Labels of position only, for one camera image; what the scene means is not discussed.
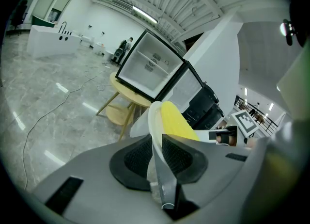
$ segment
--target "mini fridge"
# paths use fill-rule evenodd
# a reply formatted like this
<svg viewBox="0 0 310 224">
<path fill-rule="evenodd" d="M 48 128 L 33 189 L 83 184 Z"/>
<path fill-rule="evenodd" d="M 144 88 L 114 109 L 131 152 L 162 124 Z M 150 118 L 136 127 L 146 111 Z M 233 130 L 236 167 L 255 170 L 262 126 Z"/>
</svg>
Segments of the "mini fridge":
<svg viewBox="0 0 310 224">
<path fill-rule="evenodd" d="M 182 113 L 188 124 L 193 128 L 218 103 L 217 95 L 204 85 L 197 95 L 189 102 L 189 107 Z"/>
<path fill-rule="evenodd" d="M 116 78 L 151 101 L 173 102 L 180 112 L 203 87 L 193 66 L 148 29 L 129 51 Z"/>
</svg>

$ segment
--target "marble floor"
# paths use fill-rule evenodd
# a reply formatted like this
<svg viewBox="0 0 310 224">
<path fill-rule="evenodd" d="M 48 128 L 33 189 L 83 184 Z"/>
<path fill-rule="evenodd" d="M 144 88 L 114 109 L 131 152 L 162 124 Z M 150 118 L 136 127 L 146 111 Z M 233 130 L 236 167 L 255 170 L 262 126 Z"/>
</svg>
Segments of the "marble floor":
<svg viewBox="0 0 310 224">
<path fill-rule="evenodd" d="M 118 67 L 106 62 L 91 48 L 80 46 L 75 55 L 31 58 L 27 50 L 29 34 L 5 37 L 2 46 L 2 82 L 0 89 L 0 156 L 12 181 L 25 185 L 22 150 L 26 135 L 45 113 L 63 102 L 89 78 L 81 90 L 42 118 L 28 136 L 24 163 L 31 191 L 47 175 L 78 154 L 117 142 L 121 126 L 111 123 L 105 111 L 96 111 L 115 93 L 109 75 Z M 128 101 L 118 96 L 113 102 Z M 141 109 L 136 109 L 135 119 Z M 123 139 L 128 137 L 129 128 Z M 156 185 L 154 163 L 148 177 Z"/>
</svg>

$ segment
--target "white cloth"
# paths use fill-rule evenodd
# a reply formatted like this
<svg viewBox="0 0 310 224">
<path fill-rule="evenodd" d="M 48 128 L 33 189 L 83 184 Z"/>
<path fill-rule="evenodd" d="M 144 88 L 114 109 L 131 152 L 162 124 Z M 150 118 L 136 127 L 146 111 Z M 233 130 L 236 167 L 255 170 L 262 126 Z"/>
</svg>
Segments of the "white cloth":
<svg viewBox="0 0 310 224">
<path fill-rule="evenodd" d="M 127 41 L 127 43 L 126 43 L 126 46 L 125 46 L 125 49 L 124 49 L 124 51 L 125 52 L 127 52 L 127 51 L 129 51 L 130 49 L 131 49 L 131 41 L 128 39 L 128 40 L 126 40 Z"/>
</svg>

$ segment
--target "ceiling light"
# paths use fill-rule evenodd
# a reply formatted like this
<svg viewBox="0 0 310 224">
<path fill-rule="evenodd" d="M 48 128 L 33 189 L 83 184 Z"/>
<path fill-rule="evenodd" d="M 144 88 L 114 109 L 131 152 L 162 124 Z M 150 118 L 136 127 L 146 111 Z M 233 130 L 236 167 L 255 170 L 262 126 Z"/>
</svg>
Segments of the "ceiling light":
<svg viewBox="0 0 310 224">
<path fill-rule="evenodd" d="M 19 128 L 21 130 L 24 130 L 26 128 L 26 126 L 24 125 L 24 123 L 22 123 L 22 121 L 20 120 L 20 118 L 17 116 L 16 112 L 13 112 L 13 116 L 15 117 L 15 120 L 17 121 L 17 124 L 19 126 Z"/>
<path fill-rule="evenodd" d="M 271 105 L 270 105 L 270 107 L 269 107 L 269 110 L 271 110 L 271 109 L 272 109 L 272 107 L 273 107 L 273 103 L 271 103 Z"/>
<path fill-rule="evenodd" d="M 54 154 L 50 153 L 49 151 L 45 150 L 44 155 L 47 156 L 49 159 L 53 160 L 55 163 L 57 163 L 60 166 L 65 165 L 65 162 L 60 160 L 58 157 L 56 157 Z"/>
<path fill-rule="evenodd" d="M 284 23 L 282 23 L 282 24 L 280 25 L 280 31 L 281 31 L 281 34 L 282 34 L 283 36 L 286 36 L 286 30 L 285 30 L 285 24 L 284 24 Z"/>
<path fill-rule="evenodd" d="M 57 87 L 58 87 L 61 91 L 65 92 L 65 93 L 68 92 L 68 90 L 67 90 L 65 87 L 63 87 L 60 83 L 57 82 L 56 85 L 57 85 Z"/>
<path fill-rule="evenodd" d="M 138 11 L 140 14 L 144 15 L 145 17 L 149 18 L 152 22 L 154 22 L 155 24 L 157 23 L 157 21 L 151 17 L 149 14 L 145 13 L 143 10 L 141 10 L 140 8 L 137 8 L 136 6 L 133 6 L 134 10 Z"/>
<path fill-rule="evenodd" d="M 93 106 L 87 104 L 86 102 L 82 103 L 86 108 L 89 108 L 90 110 L 94 111 L 94 112 L 98 112 L 98 109 L 94 108 Z"/>
</svg>

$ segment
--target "cable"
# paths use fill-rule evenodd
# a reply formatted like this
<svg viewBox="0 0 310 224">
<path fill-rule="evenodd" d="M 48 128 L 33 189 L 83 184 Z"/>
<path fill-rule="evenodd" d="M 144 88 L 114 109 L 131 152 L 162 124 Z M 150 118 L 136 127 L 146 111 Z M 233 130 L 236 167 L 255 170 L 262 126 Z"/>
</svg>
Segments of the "cable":
<svg viewBox="0 0 310 224">
<path fill-rule="evenodd" d="M 228 145 L 228 144 L 226 144 L 226 143 L 217 143 L 217 144 L 221 144 L 221 145 Z M 229 146 L 229 145 L 228 145 Z"/>
<path fill-rule="evenodd" d="M 172 204 L 172 203 L 165 203 L 165 204 L 163 204 L 163 206 L 161 206 L 161 209 L 163 209 L 165 205 L 172 205 L 172 206 L 174 206 L 174 204 Z"/>
<path fill-rule="evenodd" d="M 79 87 L 79 88 L 76 89 L 76 90 L 70 91 L 69 94 L 67 95 L 67 97 L 65 98 L 65 100 L 64 100 L 61 104 L 57 105 L 55 108 L 53 108 L 52 110 L 50 110 L 49 112 L 47 112 L 46 114 L 44 114 L 43 116 L 41 116 L 41 117 L 34 123 L 34 125 L 32 126 L 32 128 L 28 131 L 27 136 L 26 136 L 26 140 L 25 140 L 25 144 L 24 144 L 24 147 L 23 147 L 23 153 L 22 153 L 23 169 L 24 169 L 25 178 L 26 178 L 26 183 L 25 183 L 25 186 L 24 186 L 24 190 L 26 189 L 26 187 L 27 187 L 27 185 L 28 185 L 28 177 L 27 177 L 27 172 L 26 172 L 26 167 L 25 167 L 24 154 L 25 154 L 25 148 L 26 148 L 26 144 L 27 144 L 27 140 L 28 140 L 28 136 L 29 136 L 30 132 L 34 129 L 34 127 L 37 125 L 37 123 L 38 123 L 42 118 L 44 118 L 44 117 L 47 116 L 49 113 L 53 112 L 53 111 L 54 111 L 55 109 L 57 109 L 59 106 L 61 106 L 62 104 L 64 104 L 64 103 L 66 102 L 66 100 L 68 99 L 68 97 L 70 96 L 71 93 L 80 90 L 80 89 L 84 86 L 84 84 L 86 84 L 87 82 L 93 80 L 93 79 L 96 78 L 97 76 L 95 76 L 95 77 L 93 77 L 93 78 L 89 78 L 89 77 L 86 76 L 86 77 L 88 78 L 88 80 L 87 80 L 86 82 L 84 82 L 84 83 L 81 85 L 81 87 Z M 97 86 L 97 89 L 98 89 L 98 87 L 102 87 L 102 86 L 105 87 L 106 85 L 98 85 L 98 86 Z"/>
</svg>

